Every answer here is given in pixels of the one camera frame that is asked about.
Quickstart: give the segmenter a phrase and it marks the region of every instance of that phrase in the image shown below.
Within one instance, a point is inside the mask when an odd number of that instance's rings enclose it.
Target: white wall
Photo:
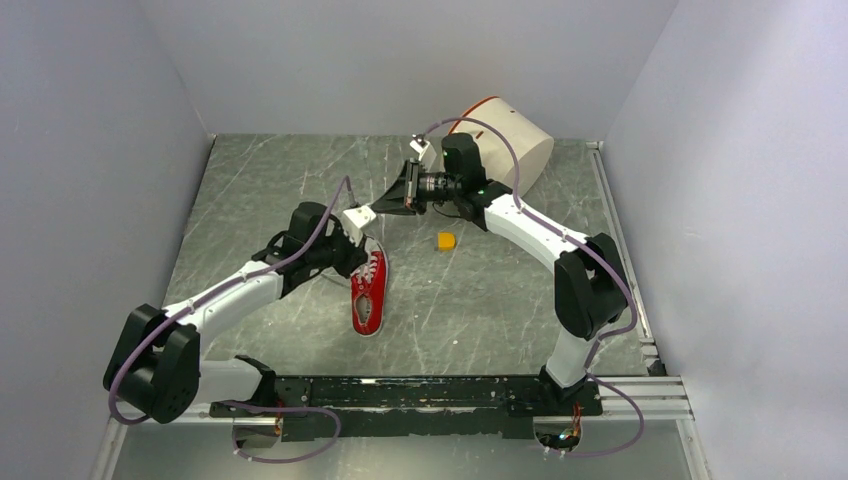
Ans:
[[[848,478],[848,3],[682,0],[604,158],[717,480]]]
[[[601,139],[677,0],[142,0],[217,133],[411,134],[501,95]]]
[[[209,140],[134,1],[0,12],[0,476],[88,478],[104,369],[164,295]]]

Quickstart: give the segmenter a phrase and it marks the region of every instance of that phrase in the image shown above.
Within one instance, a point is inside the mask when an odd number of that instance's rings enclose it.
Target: white bucket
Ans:
[[[524,195],[536,183],[551,158],[554,139],[524,118],[500,97],[488,97],[462,114],[496,128],[509,140],[518,157],[518,194]],[[486,175],[512,188],[515,167],[506,145],[486,128],[471,122],[457,122],[449,133],[464,132],[474,137]]]

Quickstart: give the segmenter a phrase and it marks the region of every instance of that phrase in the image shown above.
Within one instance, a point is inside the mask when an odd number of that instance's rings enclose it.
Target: orange stripe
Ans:
[[[471,114],[471,112],[473,112],[473,111],[474,111],[474,109],[476,109],[476,108],[477,108],[477,107],[479,107],[480,105],[483,105],[484,103],[488,102],[489,100],[491,100],[491,99],[493,99],[493,98],[500,98],[500,97],[498,97],[497,95],[492,95],[491,97],[486,97],[486,98],[484,98],[483,100],[480,100],[479,102],[477,102],[477,103],[475,103],[474,105],[472,105],[472,106],[471,106],[471,108],[469,108],[468,110],[466,110],[466,111],[465,111],[465,113],[463,113],[461,116],[463,116],[463,117],[467,117],[468,115],[470,115],[470,114]],[[456,122],[456,123],[454,123],[454,124],[453,124],[453,126],[451,127],[451,129],[450,129],[450,130],[448,130],[448,135],[450,135],[451,133],[453,133],[453,131],[454,131],[454,130],[456,130],[456,127],[457,127],[457,126],[459,126],[459,122]]]

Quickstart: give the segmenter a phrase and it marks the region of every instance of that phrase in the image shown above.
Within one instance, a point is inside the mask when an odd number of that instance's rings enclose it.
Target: red sneaker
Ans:
[[[362,336],[370,336],[383,324],[383,302],[389,280],[389,263],[382,245],[368,238],[368,262],[350,276],[353,329]]]

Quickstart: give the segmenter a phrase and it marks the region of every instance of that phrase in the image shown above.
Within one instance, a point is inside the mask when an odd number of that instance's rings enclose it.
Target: marble tabletop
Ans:
[[[413,155],[407,137],[220,135],[186,225],[166,305],[237,271],[287,228],[300,201],[326,204],[349,175],[360,202],[378,198]],[[547,168],[524,196],[563,225],[610,231],[584,142],[557,140]],[[455,250],[434,250],[452,232]],[[207,359],[250,355],[278,374],[419,375],[537,373],[556,343],[548,271],[516,245],[433,212],[386,217],[371,234],[390,262],[381,331],[351,326],[350,291],[325,275],[249,315],[213,343]],[[629,322],[625,312],[620,323]],[[607,340],[601,375],[644,375],[636,331]]]

